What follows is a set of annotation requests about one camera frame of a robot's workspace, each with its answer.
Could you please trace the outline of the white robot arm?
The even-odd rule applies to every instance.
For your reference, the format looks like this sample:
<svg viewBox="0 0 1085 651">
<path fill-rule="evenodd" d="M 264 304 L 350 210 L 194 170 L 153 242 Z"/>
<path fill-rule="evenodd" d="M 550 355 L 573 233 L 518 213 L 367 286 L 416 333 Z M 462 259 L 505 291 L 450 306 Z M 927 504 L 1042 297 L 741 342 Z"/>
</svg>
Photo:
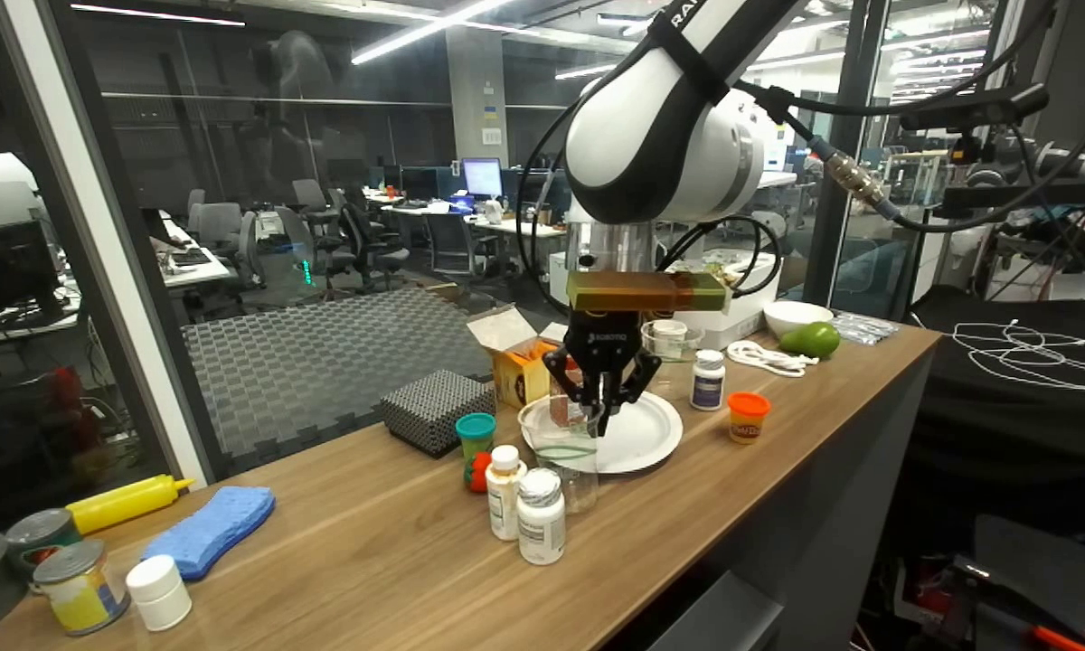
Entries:
<svg viewBox="0 0 1085 651">
<path fill-rule="evenodd" d="M 672 0 L 643 39 L 580 103 L 565 176 L 596 228 L 718 223 L 763 183 L 763 136 L 736 78 L 796 19 L 802 0 Z M 573 322 L 555 380 L 601 437 L 636 403 L 662 358 L 640 322 L 719 310 L 732 291 L 714 271 L 593 264 L 573 276 Z"/>
</svg>

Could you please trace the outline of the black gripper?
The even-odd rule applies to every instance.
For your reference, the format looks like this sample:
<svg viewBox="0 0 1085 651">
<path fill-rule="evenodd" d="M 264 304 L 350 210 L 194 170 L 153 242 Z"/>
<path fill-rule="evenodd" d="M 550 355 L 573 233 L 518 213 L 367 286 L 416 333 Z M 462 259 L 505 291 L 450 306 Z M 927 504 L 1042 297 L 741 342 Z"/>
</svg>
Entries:
<svg viewBox="0 0 1085 651">
<path fill-rule="evenodd" d="M 575 310 L 565 352 L 550 352 L 546 370 L 562 393 L 583 410 L 586 434 L 601 437 L 613 417 L 649 391 L 662 358 L 643 346 L 640 317 L 632 310 Z"/>
</svg>

